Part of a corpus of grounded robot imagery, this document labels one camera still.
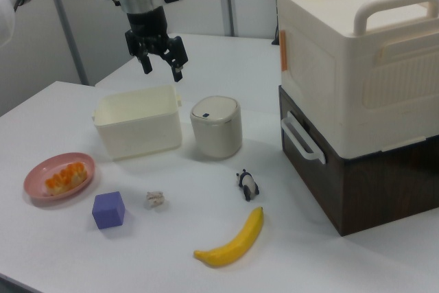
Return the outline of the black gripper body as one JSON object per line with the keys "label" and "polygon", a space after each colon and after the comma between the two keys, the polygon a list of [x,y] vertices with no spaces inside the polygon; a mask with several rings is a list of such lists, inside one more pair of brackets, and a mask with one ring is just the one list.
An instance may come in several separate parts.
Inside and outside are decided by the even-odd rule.
{"label": "black gripper body", "polygon": [[167,19],[163,6],[141,13],[127,14],[130,30],[126,32],[126,41],[130,54],[138,54],[140,46],[136,43],[146,43],[146,49],[153,54],[169,52],[167,35]]}

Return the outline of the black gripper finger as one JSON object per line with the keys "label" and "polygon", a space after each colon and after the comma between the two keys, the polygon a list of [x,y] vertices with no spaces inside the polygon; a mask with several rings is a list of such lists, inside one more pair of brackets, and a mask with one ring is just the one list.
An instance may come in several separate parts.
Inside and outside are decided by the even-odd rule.
{"label": "black gripper finger", "polygon": [[125,38],[128,46],[128,52],[131,56],[135,56],[141,63],[144,74],[149,74],[152,71],[152,65],[148,57],[148,50],[143,38],[137,36],[132,30],[125,33]]}
{"label": "black gripper finger", "polygon": [[182,79],[182,69],[188,62],[184,43],[180,36],[176,36],[174,38],[168,38],[165,46],[166,52],[164,58],[171,67],[174,82],[179,82]]}

